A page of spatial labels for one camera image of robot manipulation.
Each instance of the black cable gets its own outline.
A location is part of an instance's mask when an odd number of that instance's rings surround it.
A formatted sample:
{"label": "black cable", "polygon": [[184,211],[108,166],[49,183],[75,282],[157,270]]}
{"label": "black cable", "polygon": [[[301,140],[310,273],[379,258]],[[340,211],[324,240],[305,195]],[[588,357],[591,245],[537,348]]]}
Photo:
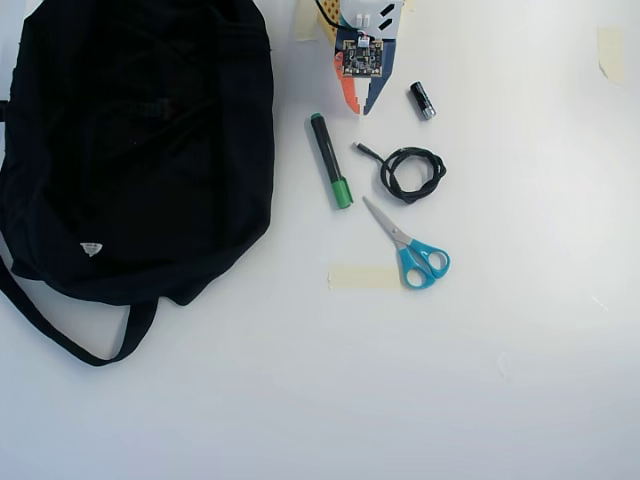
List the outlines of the black cable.
{"label": "black cable", "polygon": [[[343,30],[345,32],[352,32],[352,33],[364,33],[361,30],[354,28],[354,27],[349,27],[347,25],[340,25],[339,23],[334,22],[333,20],[331,20],[331,18],[329,18],[329,15],[327,14],[327,12],[325,11],[325,9],[322,7],[322,4],[320,3],[320,0],[316,0],[316,5],[318,6],[318,10],[320,10],[320,13],[322,14],[322,16],[324,17],[325,21],[331,25],[334,28],[337,28],[338,30]],[[371,40],[375,40],[375,37],[372,37],[371,35],[367,35]]]}
{"label": "black cable", "polygon": [[[361,143],[356,145],[356,147],[362,153],[382,163],[382,168],[380,169],[380,180],[382,180],[382,184],[387,188],[387,190],[389,190],[391,195],[402,200],[407,205],[412,205],[418,200],[431,195],[436,188],[438,188],[440,181],[447,174],[447,168],[444,166],[442,159],[429,150],[425,150],[423,148],[401,148],[400,150],[393,152],[391,156],[385,160],[376,152]],[[415,192],[405,192],[402,190],[402,187],[396,178],[396,170],[400,165],[402,165],[402,162],[410,157],[422,158],[425,161],[428,161],[433,167],[433,178],[425,183],[420,190],[416,190]]]}

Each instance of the microcontroller board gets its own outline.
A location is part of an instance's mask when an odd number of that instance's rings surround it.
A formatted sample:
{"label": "microcontroller board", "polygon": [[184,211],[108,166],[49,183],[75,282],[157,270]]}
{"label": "microcontroller board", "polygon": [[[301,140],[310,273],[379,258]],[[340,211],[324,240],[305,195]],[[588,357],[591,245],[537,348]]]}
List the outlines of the microcontroller board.
{"label": "microcontroller board", "polygon": [[345,77],[382,77],[384,42],[345,40],[343,47],[342,74]]}

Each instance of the masking tape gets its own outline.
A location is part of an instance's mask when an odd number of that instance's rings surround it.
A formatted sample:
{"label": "masking tape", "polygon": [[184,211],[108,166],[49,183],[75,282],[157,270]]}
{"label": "masking tape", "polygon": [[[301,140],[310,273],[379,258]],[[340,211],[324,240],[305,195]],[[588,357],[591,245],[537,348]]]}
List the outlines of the masking tape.
{"label": "masking tape", "polygon": [[329,269],[329,290],[400,290],[398,267],[335,265]]}
{"label": "masking tape", "polygon": [[298,0],[296,6],[296,42],[317,40],[318,8],[314,0]]}
{"label": "masking tape", "polygon": [[598,57],[604,76],[612,83],[624,84],[624,31],[621,28],[598,28]]}

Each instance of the scissors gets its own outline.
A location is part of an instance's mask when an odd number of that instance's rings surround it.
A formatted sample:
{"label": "scissors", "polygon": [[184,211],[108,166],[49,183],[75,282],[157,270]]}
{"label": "scissors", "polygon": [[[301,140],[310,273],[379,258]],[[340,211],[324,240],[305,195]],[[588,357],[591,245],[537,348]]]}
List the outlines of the scissors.
{"label": "scissors", "polygon": [[[402,276],[408,288],[412,290],[424,290],[431,287],[436,283],[436,280],[441,279],[447,274],[449,266],[451,265],[451,259],[447,252],[439,248],[430,247],[415,238],[409,237],[400,230],[382,210],[371,203],[371,200],[367,197],[364,197],[363,200],[373,216],[376,217],[376,220],[378,220],[382,228],[387,231],[396,244],[396,248],[400,254],[400,262],[402,263]],[[440,257],[442,268],[436,268],[433,265],[431,260],[435,260],[434,257]],[[412,272],[418,273],[422,277],[422,282],[419,285],[411,281],[409,275]]]}

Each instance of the backpack strap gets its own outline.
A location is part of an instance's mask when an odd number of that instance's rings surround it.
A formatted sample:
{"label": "backpack strap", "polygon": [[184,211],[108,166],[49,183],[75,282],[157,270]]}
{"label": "backpack strap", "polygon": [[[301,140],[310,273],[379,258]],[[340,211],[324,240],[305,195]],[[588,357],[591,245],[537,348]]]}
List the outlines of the backpack strap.
{"label": "backpack strap", "polygon": [[103,367],[111,363],[116,363],[131,355],[135,349],[138,348],[138,345],[140,345],[140,342],[151,328],[158,309],[158,300],[133,305],[129,311],[127,329],[124,334],[124,341],[122,342],[120,352],[111,360],[103,360],[87,352],[51,325],[29,297],[27,297],[24,290],[20,288],[1,259],[0,290],[40,333],[49,337],[74,357],[94,367]]}
{"label": "backpack strap", "polygon": [[4,111],[9,105],[9,102],[6,100],[0,100],[0,123],[4,123]]}

